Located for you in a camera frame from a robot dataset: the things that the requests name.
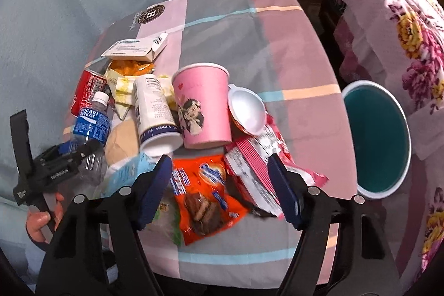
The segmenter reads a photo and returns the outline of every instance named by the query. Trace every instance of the blue bottle label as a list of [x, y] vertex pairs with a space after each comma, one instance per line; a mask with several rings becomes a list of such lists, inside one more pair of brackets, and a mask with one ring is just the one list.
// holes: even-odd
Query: blue bottle label
[[97, 139], [105, 145], [110, 127], [111, 122], [106, 114], [91, 108], [83, 108], [79, 112], [72, 133]]

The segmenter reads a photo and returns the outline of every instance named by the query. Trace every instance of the plastic water bottle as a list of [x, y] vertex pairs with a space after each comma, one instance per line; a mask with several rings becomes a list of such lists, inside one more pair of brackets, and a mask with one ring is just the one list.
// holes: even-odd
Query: plastic water bottle
[[[74, 130], [72, 131], [70, 151], [89, 139], [97, 139], [105, 146], [110, 131], [111, 122], [106, 115], [109, 97], [104, 92], [96, 92], [91, 106], [80, 110]], [[79, 167], [80, 178], [86, 182], [98, 185], [106, 172], [104, 148], [85, 158]]]

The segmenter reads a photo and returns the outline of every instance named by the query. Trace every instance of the red soda can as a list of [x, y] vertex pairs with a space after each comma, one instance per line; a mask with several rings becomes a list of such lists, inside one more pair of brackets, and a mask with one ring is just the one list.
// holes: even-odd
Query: red soda can
[[95, 93], [102, 91], [106, 83], [105, 76], [84, 69], [72, 99], [71, 114], [77, 117], [82, 108], [91, 105]]

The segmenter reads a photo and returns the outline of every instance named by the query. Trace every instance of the table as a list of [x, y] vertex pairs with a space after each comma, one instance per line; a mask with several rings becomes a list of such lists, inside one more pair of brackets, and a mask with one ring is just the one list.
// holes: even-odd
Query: table
[[[298, 2], [171, 0], [163, 5], [163, 14], [148, 23], [138, 21], [141, 12], [116, 22], [90, 57], [99, 56], [118, 40], [166, 31], [169, 42], [155, 62], [156, 74], [171, 75], [196, 62], [226, 67], [230, 82], [264, 99], [296, 164], [325, 174], [330, 181], [324, 190], [330, 196], [351, 198], [357, 176], [345, 106], [326, 53]], [[72, 122], [67, 120], [65, 133]], [[175, 156], [221, 151], [197, 153], [182, 148]], [[320, 282], [328, 280], [336, 234], [333, 227]], [[156, 273], [259, 289], [279, 286], [299, 240], [299, 233], [284, 221], [252, 215], [186, 247], [176, 247], [151, 227], [139, 236]]]

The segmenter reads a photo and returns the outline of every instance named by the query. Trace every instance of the finger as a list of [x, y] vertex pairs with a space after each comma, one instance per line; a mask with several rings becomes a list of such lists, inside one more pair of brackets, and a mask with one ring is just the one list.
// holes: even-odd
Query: finger
[[62, 204], [57, 201], [57, 203], [55, 204], [55, 209], [54, 209], [55, 230], [57, 229], [60, 221], [63, 218], [63, 213], [64, 212], [63, 212]]
[[45, 237], [41, 233], [41, 228], [51, 219], [48, 212], [36, 212], [29, 216], [26, 221], [26, 229], [30, 237], [37, 242], [44, 242]]
[[55, 198], [56, 198], [57, 201], [60, 201], [60, 202], [65, 201], [65, 197], [63, 197], [63, 195], [61, 193], [59, 193], [59, 192], [57, 192], [55, 194]]

